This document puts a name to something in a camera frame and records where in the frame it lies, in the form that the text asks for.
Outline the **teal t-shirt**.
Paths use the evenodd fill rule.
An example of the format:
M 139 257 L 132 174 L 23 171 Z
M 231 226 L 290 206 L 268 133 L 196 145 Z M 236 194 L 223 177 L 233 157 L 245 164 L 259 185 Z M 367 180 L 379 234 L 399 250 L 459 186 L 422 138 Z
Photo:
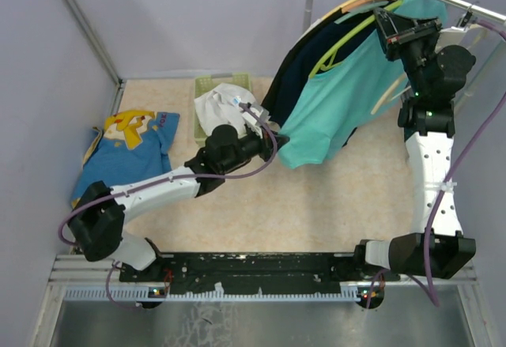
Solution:
M 390 62 L 380 46 L 375 21 L 337 53 L 339 65 L 308 78 L 281 134 L 290 138 L 278 152 L 287 168 L 321 164 L 346 144 L 355 129 L 392 106 L 378 100 L 399 94 L 408 80 L 402 62 Z

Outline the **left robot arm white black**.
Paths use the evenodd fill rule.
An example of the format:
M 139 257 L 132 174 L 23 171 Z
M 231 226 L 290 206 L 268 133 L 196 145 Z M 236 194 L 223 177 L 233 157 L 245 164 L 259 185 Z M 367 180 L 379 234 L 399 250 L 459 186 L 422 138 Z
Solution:
M 73 243 L 89 262 L 111 258 L 155 281 L 164 261 L 150 240 L 124 231 L 125 223 L 167 204 L 201 197 L 226 180 L 239 179 L 236 170 L 260 157 L 270 164 L 289 137 L 266 127 L 239 137 L 230 125 L 215 128 L 197 155 L 183 166 L 137 183 L 108 187 L 98 181 L 86 189 L 63 221 Z

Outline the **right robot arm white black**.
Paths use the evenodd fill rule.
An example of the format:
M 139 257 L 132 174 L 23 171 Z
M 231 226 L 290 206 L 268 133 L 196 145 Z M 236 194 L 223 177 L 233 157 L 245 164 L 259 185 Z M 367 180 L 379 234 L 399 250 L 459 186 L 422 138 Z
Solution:
M 412 89 L 402 95 L 398 126 L 413 175 L 414 208 L 410 233 L 356 246 L 353 271 L 365 281 L 381 268 L 449 279 L 476 253 L 475 240 L 463 235 L 451 180 L 454 98 L 476 58 L 436 17 L 416 19 L 385 9 L 374 15 L 387 60 L 402 62 Z

